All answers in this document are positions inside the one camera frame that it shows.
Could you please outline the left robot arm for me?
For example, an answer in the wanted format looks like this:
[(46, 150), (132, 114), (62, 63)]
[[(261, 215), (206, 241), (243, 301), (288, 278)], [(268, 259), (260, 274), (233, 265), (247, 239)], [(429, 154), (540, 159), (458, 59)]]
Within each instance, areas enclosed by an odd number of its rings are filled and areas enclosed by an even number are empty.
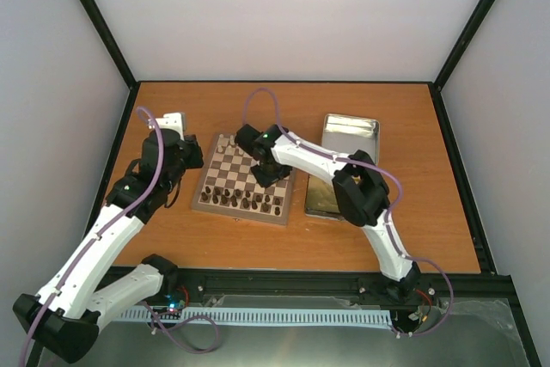
[(38, 293), (15, 300), (13, 311), (27, 336), (73, 364), (125, 310), (149, 297), (173, 298), (178, 267), (158, 254), (104, 288), (99, 283), (155, 212), (172, 206), (184, 173), (203, 165), (195, 136), (167, 128), (151, 132), (73, 255)]

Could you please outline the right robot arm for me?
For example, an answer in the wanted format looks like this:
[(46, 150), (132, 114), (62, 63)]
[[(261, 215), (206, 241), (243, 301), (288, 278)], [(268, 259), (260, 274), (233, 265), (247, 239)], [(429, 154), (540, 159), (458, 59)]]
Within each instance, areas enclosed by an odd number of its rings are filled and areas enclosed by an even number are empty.
[(419, 266), (395, 228), (387, 175), (366, 152), (328, 150), (278, 125), (260, 132), (245, 124), (235, 134), (235, 143), (256, 161), (252, 173), (261, 187), (273, 186), (294, 169), (330, 185), (340, 215), (361, 228), (375, 252), (383, 276), (377, 293), (394, 303), (404, 303), (413, 294)]

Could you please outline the wooden chess board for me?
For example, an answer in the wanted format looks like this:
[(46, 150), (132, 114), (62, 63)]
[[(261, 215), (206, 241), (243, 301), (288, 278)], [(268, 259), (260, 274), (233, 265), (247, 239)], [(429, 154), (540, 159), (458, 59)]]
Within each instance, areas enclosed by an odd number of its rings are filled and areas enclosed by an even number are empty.
[[(233, 134), (227, 132), (217, 132), (214, 134), (209, 155), (206, 157), (199, 183), (192, 198), (192, 208), (195, 211), (208, 212), (235, 219), (247, 219), (285, 226), (289, 219), (290, 200), (296, 173), (291, 172), (289, 176), (268, 188), (261, 187), (251, 173), (251, 167), (256, 165), (256, 161), (237, 145), (231, 146), (229, 144), (229, 137), (231, 135)], [(217, 152), (219, 145), (224, 147), (224, 153)], [(235, 148), (233, 155), (227, 154), (228, 147)], [(205, 192), (205, 187), (211, 188), (210, 194)], [(211, 197), (215, 194), (215, 188), (220, 188), (221, 190), (221, 195), (218, 196), (218, 203), (216, 205), (211, 202)], [(228, 189), (230, 194), (227, 197), (228, 203), (222, 205), (221, 197), (224, 195), (223, 192), (225, 189)], [(240, 198), (236, 198), (237, 207), (233, 207), (231, 205), (231, 197), (235, 197), (236, 189), (241, 191), (241, 196)], [(250, 199), (247, 199), (248, 208), (243, 209), (241, 202), (245, 199), (246, 191), (249, 191), (251, 196)], [(208, 195), (207, 202), (201, 200), (202, 193)], [(262, 196), (262, 201), (261, 203), (257, 203), (258, 209), (253, 210), (252, 202), (255, 201), (257, 194)], [(270, 196), (269, 203), (264, 201), (266, 195)], [(275, 199), (281, 199), (281, 205), (275, 205)], [(262, 211), (263, 204), (270, 206), (268, 212)], [(276, 216), (274, 213), (276, 207), (280, 208), (279, 216)]]

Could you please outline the green lit circuit board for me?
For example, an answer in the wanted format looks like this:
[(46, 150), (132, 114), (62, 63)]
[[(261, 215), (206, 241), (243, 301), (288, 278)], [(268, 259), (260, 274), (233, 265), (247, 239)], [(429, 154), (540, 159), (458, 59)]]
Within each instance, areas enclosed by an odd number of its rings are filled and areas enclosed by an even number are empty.
[(181, 312), (189, 305), (190, 297), (185, 287), (180, 287), (165, 297), (168, 300), (166, 308), (169, 313)]

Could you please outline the gold tin box base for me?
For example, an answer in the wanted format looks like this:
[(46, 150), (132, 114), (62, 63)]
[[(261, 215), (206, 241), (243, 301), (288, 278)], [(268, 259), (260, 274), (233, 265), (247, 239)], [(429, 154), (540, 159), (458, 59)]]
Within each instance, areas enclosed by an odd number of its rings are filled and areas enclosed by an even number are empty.
[(333, 186), (310, 175), (304, 203), (304, 212), (309, 217), (342, 221)]

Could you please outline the silver tin lid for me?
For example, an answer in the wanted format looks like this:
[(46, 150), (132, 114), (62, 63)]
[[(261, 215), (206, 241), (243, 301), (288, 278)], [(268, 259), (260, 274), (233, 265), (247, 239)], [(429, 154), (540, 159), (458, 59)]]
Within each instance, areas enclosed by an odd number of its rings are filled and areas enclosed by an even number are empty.
[(376, 119), (329, 113), (324, 119), (321, 146), (347, 154), (366, 152), (379, 163), (380, 123)]

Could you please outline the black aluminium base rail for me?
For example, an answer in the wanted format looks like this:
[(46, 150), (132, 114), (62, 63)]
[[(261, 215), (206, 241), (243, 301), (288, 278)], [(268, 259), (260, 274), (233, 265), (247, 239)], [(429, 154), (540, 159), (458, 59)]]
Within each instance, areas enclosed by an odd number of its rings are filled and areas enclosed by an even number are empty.
[(335, 297), (382, 309), (412, 309), (422, 303), (420, 291), (435, 291), (433, 304), (449, 298), (453, 289), (456, 301), (461, 299), (505, 300), (519, 304), (511, 277), (489, 273), (448, 276), (450, 283), (438, 273), (424, 273), (412, 292), (398, 301), (382, 290), (382, 276), (376, 272), (283, 272), (259, 270), (211, 270), (181, 268), (168, 278), (170, 286), (153, 296), (154, 304), (166, 305), (168, 296), (184, 288), (191, 303), (205, 304), (209, 299), (224, 296), (261, 297)]

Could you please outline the black frame post left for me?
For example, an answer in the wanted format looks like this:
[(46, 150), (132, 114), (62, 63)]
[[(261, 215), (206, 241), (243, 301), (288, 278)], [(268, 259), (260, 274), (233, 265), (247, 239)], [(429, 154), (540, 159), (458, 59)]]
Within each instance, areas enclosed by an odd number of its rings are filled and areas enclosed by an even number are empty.
[(82, 5), (86, 15), (88, 16), (90, 22), (92, 23), (95, 31), (99, 35), (101, 42), (107, 50), (111, 60), (113, 61), (116, 69), (121, 75), (125, 86), (129, 90), (135, 89), (138, 84), (136, 78), (134, 77), (130, 66), (126, 62), (126, 59), (119, 48), (119, 45), (116, 39), (113, 36), (113, 33), (110, 27), (107, 24), (101, 10), (95, 0), (79, 0)]

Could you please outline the black frame post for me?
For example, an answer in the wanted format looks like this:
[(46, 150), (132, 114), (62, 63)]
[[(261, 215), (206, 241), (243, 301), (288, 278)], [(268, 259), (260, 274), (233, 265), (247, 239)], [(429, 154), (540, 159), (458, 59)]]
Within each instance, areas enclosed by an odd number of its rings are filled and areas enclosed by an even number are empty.
[(434, 81), (434, 87), (437, 92), (441, 92), (443, 90), (443, 87), (450, 79), (452, 73), (459, 64), (469, 44), (474, 39), (474, 36), (477, 34), (495, 2), (496, 0), (479, 0), (477, 2), (441, 70), (437, 74)]
[(134, 77), (130, 66), (126, 62), (126, 59), (119, 48), (119, 45), (116, 39), (113, 36), (113, 33), (110, 27), (107, 24), (101, 10), (95, 0), (79, 0), (82, 5), (86, 15), (88, 16), (90, 22), (92, 23), (95, 31), (99, 35), (101, 42), (107, 50), (111, 60), (113, 61), (116, 69), (121, 75), (125, 86), (129, 90), (135, 89), (138, 84), (136, 78)]

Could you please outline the black frame post right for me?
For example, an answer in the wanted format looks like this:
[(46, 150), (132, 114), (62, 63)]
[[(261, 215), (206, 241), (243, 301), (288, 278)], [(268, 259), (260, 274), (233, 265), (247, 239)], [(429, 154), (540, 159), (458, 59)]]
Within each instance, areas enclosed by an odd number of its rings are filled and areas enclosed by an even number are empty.
[(479, 0), (477, 2), (441, 70), (437, 74), (434, 81), (434, 87), (437, 92), (441, 92), (443, 90), (443, 87), (450, 79), (452, 73), (459, 64), (469, 44), (474, 39), (474, 36), (477, 34), (495, 2), (496, 0)]

